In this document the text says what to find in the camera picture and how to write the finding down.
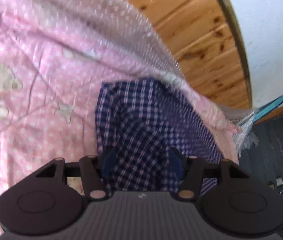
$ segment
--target white wall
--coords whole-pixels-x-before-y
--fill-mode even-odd
[[[253,106],[283,94],[283,0],[231,0],[243,35]]]

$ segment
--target blue fabric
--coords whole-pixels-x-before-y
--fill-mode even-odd
[[[168,162],[176,177],[178,179],[184,178],[185,171],[183,162],[171,149],[168,149]]]
[[[116,151],[115,167],[103,179],[110,192],[177,192],[182,180],[180,165],[169,163],[173,162],[168,154],[171,147],[210,163],[223,158],[182,93],[153,78],[104,83],[96,108],[96,132],[99,155],[108,146]],[[215,184],[216,179],[205,179],[202,193]]]
[[[109,176],[109,173],[114,169],[115,165],[116,165],[116,150],[113,149],[104,157],[103,164],[101,167],[101,175],[104,178]]]

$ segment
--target teal object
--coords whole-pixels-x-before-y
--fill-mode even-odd
[[[283,103],[283,95],[281,95],[279,98],[275,99],[274,101],[268,103],[265,106],[262,106],[259,108],[258,112],[254,116],[254,122],[258,121],[259,119],[263,118],[265,115],[267,115],[269,112],[277,108]]]

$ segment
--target plastic bag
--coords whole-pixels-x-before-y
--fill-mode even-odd
[[[246,139],[244,140],[243,142],[243,145],[242,145],[242,150],[244,149],[250,149],[250,147],[252,145],[254,145],[254,147],[258,146],[258,142],[259,142],[259,139],[257,138],[257,136],[251,131]]]
[[[174,76],[173,83],[183,80],[184,75],[166,48],[151,23],[133,5],[125,0],[49,0],[55,6],[61,6],[72,15],[87,22],[89,28],[101,34],[100,43],[113,44],[132,52],[152,66],[160,76]],[[188,100],[197,100],[198,95],[188,96]],[[256,109],[238,110],[219,106],[224,115],[242,130],[235,133],[233,141],[239,154],[255,120]],[[202,118],[204,111],[199,112]]]

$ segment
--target ribbed gray surface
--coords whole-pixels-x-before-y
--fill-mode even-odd
[[[205,223],[194,205],[178,202],[168,192],[116,192],[88,206],[71,227],[50,236],[5,233],[0,240],[176,240],[236,239]],[[264,240],[281,240],[278,235]]]

